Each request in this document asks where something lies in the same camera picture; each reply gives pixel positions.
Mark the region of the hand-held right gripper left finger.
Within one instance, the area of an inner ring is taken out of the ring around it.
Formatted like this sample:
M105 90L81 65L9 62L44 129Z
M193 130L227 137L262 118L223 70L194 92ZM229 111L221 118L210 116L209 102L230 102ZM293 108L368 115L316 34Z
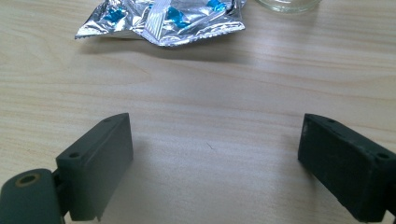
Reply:
M127 113L101 120L62 152L56 163L60 180L71 187L70 217L100 218L133 157Z

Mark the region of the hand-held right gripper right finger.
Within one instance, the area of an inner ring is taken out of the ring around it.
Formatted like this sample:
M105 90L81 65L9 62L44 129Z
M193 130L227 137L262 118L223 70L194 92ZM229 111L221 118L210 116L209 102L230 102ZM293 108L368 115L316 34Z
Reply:
M396 221L396 153L342 123L306 114L298 160L360 222Z

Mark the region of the silver foil snack wrapper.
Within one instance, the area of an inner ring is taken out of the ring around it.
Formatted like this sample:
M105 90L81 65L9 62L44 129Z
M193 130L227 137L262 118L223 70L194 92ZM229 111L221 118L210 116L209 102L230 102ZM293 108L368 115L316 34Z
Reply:
M145 39L177 47L245 28L246 0L104 0L75 34Z

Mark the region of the clear glass jar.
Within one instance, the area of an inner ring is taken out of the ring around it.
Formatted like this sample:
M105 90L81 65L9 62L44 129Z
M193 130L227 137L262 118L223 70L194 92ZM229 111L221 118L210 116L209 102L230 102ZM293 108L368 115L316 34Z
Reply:
M263 7L279 13L302 13L316 7L321 0L256 0Z

